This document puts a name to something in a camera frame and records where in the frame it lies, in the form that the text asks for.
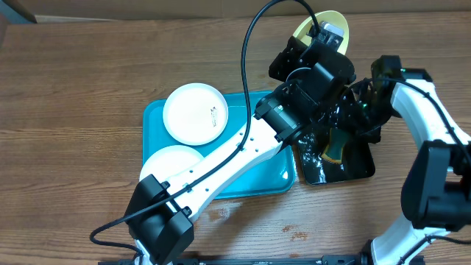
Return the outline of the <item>yellow plate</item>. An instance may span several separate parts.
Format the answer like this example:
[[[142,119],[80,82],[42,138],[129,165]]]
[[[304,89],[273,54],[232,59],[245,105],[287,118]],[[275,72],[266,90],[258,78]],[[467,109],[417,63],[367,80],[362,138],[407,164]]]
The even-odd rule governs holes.
[[[325,28],[332,33],[343,37],[342,42],[337,48],[337,52],[346,54],[350,40],[350,29],[346,18],[335,10],[327,10],[315,14],[321,28]],[[293,37],[297,38],[305,45],[311,43],[312,37],[307,36],[313,23],[312,17],[308,16],[294,31]]]

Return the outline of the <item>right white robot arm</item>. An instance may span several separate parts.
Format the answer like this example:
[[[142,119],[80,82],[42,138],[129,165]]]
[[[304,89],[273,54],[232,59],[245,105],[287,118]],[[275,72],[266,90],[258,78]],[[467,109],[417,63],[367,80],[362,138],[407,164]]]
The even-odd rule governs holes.
[[[326,114],[334,132],[325,158],[337,157],[348,140],[368,141],[391,116],[403,119],[418,149],[402,187],[402,213],[346,264],[423,264],[419,253],[435,241],[470,243],[449,236],[470,224],[470,136],[440,102],[425,69],[373,70]]]

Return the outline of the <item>yellow green sponge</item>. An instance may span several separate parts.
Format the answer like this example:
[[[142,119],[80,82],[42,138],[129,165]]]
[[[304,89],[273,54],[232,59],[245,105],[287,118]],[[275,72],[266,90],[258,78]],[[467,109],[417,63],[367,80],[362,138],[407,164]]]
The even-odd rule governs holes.
[[[344,147],[349,139],[348,132],[332,128],[329,133],[329,142],[321,154],[321,158],[330,163],[341,164]]]

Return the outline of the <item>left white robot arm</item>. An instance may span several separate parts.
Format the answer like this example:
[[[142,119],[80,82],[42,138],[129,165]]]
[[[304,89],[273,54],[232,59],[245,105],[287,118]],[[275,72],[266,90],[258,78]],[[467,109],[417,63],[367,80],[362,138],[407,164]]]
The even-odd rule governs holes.
[[[270,65],[282,81],[249,112],[249,121],[203,160],[172,176],[158,166],[137,184],[126,209],[139,264],[169,264],[194,240],[194,223],[226,187],[292,145],[327,117],[355,78],[343,51],[316,39],[290,38]]]

